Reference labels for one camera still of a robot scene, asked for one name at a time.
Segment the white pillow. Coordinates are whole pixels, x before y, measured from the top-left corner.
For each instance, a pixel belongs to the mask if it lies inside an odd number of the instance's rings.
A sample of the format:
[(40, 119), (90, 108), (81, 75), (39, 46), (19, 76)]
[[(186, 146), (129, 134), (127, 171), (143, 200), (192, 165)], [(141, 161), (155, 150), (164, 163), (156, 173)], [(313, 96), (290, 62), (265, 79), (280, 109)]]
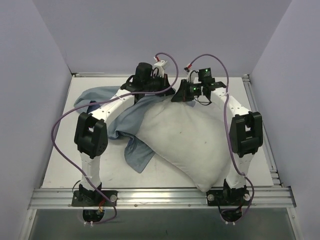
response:
[(216, 105), (163, 100), (146, 111), (136, 136), (202, 192), (222, 185), (230, 169), (223, 113)]

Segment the blue-grey pillowcase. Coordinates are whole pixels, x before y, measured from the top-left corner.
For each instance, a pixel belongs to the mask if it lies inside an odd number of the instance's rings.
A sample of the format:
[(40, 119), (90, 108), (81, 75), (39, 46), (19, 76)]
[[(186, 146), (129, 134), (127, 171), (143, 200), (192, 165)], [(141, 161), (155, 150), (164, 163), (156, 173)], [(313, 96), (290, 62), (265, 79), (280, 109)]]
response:
[[(75, 100), (73, 106), (79, 107), (94, 102), (102, 102), (111, 99), (119, 86), (100, 86), (89, 88), (81, 93)], [(156, 103), (162, 102), (165, 98), (156, 95), (147, 95), (140, 99), (135, 105), (122, 112), (107, 127), (108, 138), (117, 140), (120, 137), (128, 137), (129, 141), (124, 149), (124, 158), (126, 163), (137, 173), (142, 173), (155, 152), (151, 150), (136, 135), (141, 127), (145, 113)]]

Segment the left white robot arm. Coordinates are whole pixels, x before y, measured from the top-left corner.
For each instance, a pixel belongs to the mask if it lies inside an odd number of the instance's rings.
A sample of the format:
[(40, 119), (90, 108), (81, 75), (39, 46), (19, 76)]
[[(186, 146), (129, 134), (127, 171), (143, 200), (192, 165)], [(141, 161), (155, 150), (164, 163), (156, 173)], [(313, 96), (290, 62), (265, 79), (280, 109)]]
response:
[(109, 125), (144, 96), (170, 96), (175, 93), (165, 73), (168, 65), (166, 60), (157, 60), (154, 65), (140, 62), (135, 74), (126, 80), (110, 102), (101, 104), (91, 113), (79, 115), (74, 143), (80, 153), (85, 175), (79, 184), (78, 199), (83, 199), (90, 206), (97, 205), (102, 199), (100, 158), (108, 146)]

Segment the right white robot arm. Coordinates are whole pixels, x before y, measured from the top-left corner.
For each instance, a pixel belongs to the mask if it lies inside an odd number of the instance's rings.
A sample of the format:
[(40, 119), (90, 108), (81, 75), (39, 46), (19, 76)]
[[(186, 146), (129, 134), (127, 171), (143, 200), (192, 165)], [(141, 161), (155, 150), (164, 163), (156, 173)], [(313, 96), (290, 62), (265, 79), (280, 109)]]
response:
[(232, 205), (246, 194), (248, 171), (253, 156), (263, 145), (262, 115), (244, 107), (231, 96), (229, 84), (215, 81), (210, 68), (198, 71), (190, 66), (185, 69), (187, 77), (172, 97), (172, 102), (190, 102), (204, 96), (223, 111), (227, 144), (232, 166), (223, 183), (222, 200)]

